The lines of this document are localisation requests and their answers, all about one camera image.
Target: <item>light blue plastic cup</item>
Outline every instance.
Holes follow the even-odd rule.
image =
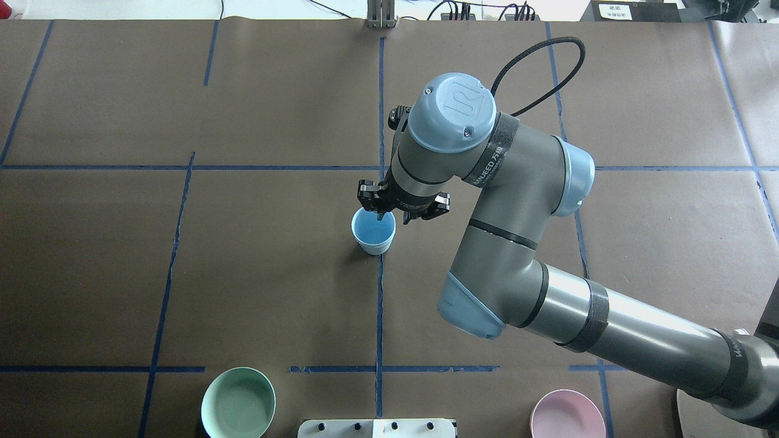
[[[247,367],[221,373],[200,405],[200,418],[211,438],[259,438],[275,413],[276,393],[270,380]]]
[[[351,218],[351,233],[366,253],[378,256],[386,252],[392,244],[395,237],[395,217],[392,213],[387,213],[379,221],[376,212],[361,208]]]

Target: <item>white floor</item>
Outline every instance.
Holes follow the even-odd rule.
[[[510,0],[473,3],[507,5]],[[17,19],[216,19],[221,11],[220,0],[6,0]],[[365,17],[365,0],[321,0],[353,17]],[[589,0],[533,0],[536,13],[546,21],[578,21]],[[396,0],[398,16],[426,19],[438,0]],[[755,13],[769,23],[779,23],[779,11],[762,0]],[[449,11],[441,6],[437,12]],[[500,8],[473,7],[477,19],[496,19]],[[336,13],[308,0],[224,0],[224,16],[244,16],[252,19],[339,19]]]

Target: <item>white label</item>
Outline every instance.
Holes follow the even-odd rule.
[[[630,16],[630,6],[628,5],[598,5],[601,10],[601,16],[607,19],[633,19]]]

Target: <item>white bracket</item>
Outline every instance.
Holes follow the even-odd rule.
[[[457,438],[448,419],[307,420],[298,438]]]
[[[395,0],[368,0],[368,27],[390,28],[396,22]]]

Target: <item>black box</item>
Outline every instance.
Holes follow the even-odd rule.
[[[681,23],[675,3],[599,2],[592,0],[580,21],[654,21]]]

